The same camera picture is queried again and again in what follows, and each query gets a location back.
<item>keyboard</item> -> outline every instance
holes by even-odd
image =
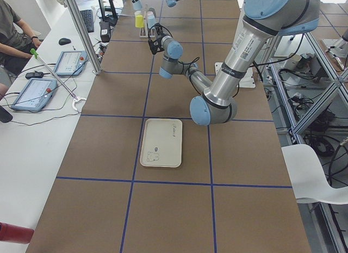
[[[94,32],[94,22],[93,22],[92,10],[91,9],[81,10],[80,13],[82,15],[82,19],[83,19],[85,26],[87,28],[87,32],[89,32],[89,33]]]

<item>tablet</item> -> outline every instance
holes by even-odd
[[[32,78],[11,105],[11,109],[39,112],[49,102],[56,88],[56,79]]]
[[[54,67],[54,72],[62,77],[79,75],[86,60],[87,53],[85,51],[61,52]]]

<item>reacher grabber tool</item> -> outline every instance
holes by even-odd
[[[72,96],[72,108],[78,112],[78,109],[76,108],[75,104],[79,101],[86,101],[86,98],[76,96],[68,86],[65,85],[65,83],[59,78],[59,76],[45,63],[45,61],[38,55],[35,49],[31,49],[30,53],[38,60],[40,60],[44,66],[49,70],[49,72],[58,80],[58,82],[69,92],[69,94]]]

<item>white chair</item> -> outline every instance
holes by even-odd
[[[332,188],[315,151],[306,144],[282,148],[297,203],[348,204],[348,187]]]

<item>cardboard table surface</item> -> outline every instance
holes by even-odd
[[[144,0],[209,77],[232,47],[234,0]],[[310,252],[262,84],[236,118],[197,126],[183,76],[158,75],[127,2],[27,253]],[[149,118],[183,122],[182,164],[139,163]]]

